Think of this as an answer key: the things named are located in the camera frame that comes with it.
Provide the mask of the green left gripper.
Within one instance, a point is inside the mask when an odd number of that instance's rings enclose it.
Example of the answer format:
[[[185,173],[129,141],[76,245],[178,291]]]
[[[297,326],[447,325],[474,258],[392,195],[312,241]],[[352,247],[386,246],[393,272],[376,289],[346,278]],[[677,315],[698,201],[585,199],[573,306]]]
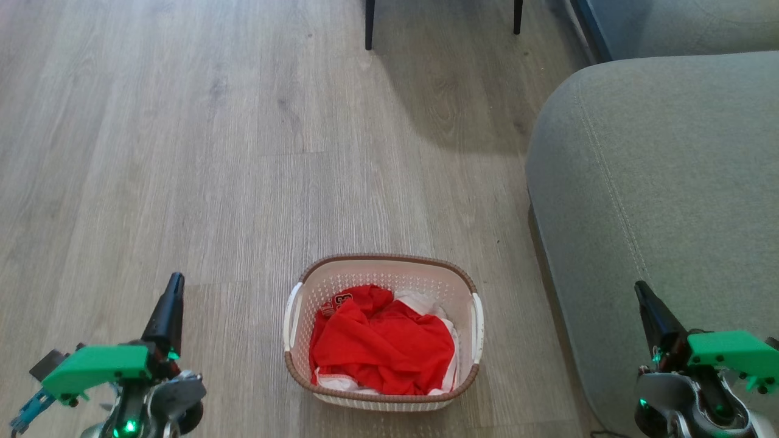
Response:
[[[86,392],[104,384],[140,383],[152,386],[172,379],[180,369],[183,342],[184,285],[182,273],[173,273],[142,333],[144,342],[81,346],[72,354],[52,350],[30,369],[48,395],[75,407]]]

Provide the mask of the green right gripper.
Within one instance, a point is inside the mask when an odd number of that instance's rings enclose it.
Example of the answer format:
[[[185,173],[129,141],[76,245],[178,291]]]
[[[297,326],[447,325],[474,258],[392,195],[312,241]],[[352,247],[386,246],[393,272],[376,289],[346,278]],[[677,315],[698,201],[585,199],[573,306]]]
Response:
[[[771,394],[777,390],[776,342],[760,340],[743,330],[689,335],[646,281],[635,282],[634,290],[656,371],[685,371],[688,364],[711,366],[745,375],[748,391]]]

